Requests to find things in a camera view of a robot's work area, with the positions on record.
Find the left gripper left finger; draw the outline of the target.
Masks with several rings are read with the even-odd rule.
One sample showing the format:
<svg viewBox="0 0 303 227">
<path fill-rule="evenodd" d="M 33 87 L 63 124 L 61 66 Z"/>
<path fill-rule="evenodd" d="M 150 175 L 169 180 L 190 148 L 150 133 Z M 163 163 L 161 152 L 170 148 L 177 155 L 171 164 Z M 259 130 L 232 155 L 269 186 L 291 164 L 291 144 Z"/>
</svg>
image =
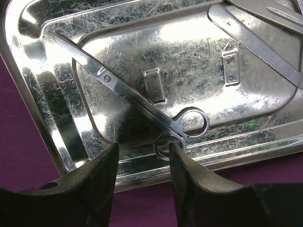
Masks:
<svg viewBox="0 0 303 227">
<path fill-rule="evenodd" d="M 107 227 L 119 160 L 114 143 L 39 189 L 0 190 L 2 227 Z"/>
</svg>

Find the purple cloth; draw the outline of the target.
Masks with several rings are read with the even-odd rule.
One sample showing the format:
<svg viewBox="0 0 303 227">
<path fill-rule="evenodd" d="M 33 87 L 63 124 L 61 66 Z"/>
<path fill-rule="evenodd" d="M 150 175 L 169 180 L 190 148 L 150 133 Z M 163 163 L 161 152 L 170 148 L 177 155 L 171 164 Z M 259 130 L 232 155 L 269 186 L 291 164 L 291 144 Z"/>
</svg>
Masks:
<svg viewBox="0 0 303 227">
<path fill-rule="evenodd" d="M 230 167 L 239 183 L 295 181 L 303 173 L 303 151 Z M 36 188 L 60 174 L 4 62 L 0 62 L 0 184 L 20 191 Z M 116 191 L 112 227 L 175 227 L 172 184 L 167 182 Z"/>
</svg>

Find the ring handled clamp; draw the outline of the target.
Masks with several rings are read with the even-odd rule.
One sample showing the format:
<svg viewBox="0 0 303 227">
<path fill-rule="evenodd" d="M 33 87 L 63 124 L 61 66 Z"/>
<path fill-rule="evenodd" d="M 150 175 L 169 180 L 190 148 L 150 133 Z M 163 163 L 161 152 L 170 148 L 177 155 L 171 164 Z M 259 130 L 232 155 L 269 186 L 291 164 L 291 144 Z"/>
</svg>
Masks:
<svg viewBox="0 0 303 227">
<path fill-rule="evenodd" d="M 201 109 L 190 106 L 182 109 L 174 118 L 169 118 L 143 95 L 123 82 L 104 64 L 83 49 L 79 48 L 74 42 L 53 32 L 49 32 L 48 34 L 90 75 L 94 76 L 99 82 L 118 94 L 123 100 L 135 107 L 162 130 L 153 143 L 153 150 L 158 158 L 164 161 L 169 161 L 169 157 L 161 153 L 158 149 L 158 143 L 161 139 L 174 137 L 180 141 L 182 150 L 186 151 L 186 139 L 198 139 L 208 132 L 210 128 L 210 120 L 207 114 Z M 182 118 L 188 113 L 198 113 L 204 119 L 202 131 L 196 135 L 185 133 L 180 126 Z"/>
</svg>

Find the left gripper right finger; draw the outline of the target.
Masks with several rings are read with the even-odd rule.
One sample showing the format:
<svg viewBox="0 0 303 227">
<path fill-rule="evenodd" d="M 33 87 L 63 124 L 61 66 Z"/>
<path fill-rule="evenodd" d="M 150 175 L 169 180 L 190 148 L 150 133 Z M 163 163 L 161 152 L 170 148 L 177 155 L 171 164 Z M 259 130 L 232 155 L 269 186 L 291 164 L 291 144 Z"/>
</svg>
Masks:
<svg viewBox="0 0 303 227">
<path fill-rule="evenodd" d="M 302 183 L 242 185 L 219 176 L 169 145 L 179 227 L 301 227 Z"/>
</svg>

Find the steel instrument tray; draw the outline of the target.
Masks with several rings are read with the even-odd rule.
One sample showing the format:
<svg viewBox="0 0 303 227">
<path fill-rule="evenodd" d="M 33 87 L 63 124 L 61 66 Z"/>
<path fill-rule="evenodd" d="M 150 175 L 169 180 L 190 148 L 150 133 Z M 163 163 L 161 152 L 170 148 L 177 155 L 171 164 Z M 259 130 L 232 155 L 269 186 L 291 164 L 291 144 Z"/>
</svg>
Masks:
<svg viewBox="0 0 303 227">
<path fill-rule="evenodd" d="M 48 32 L 79 44 L 168 117 L 210 130 L 187 153 L 212 170 L 301 152 L 303 93 L 208 19 L 213 0 L 3 0 L 0 53 L 62 175 L 120 146 L 116 191 L 170 180 L 160 130 Z"/>
</svg>

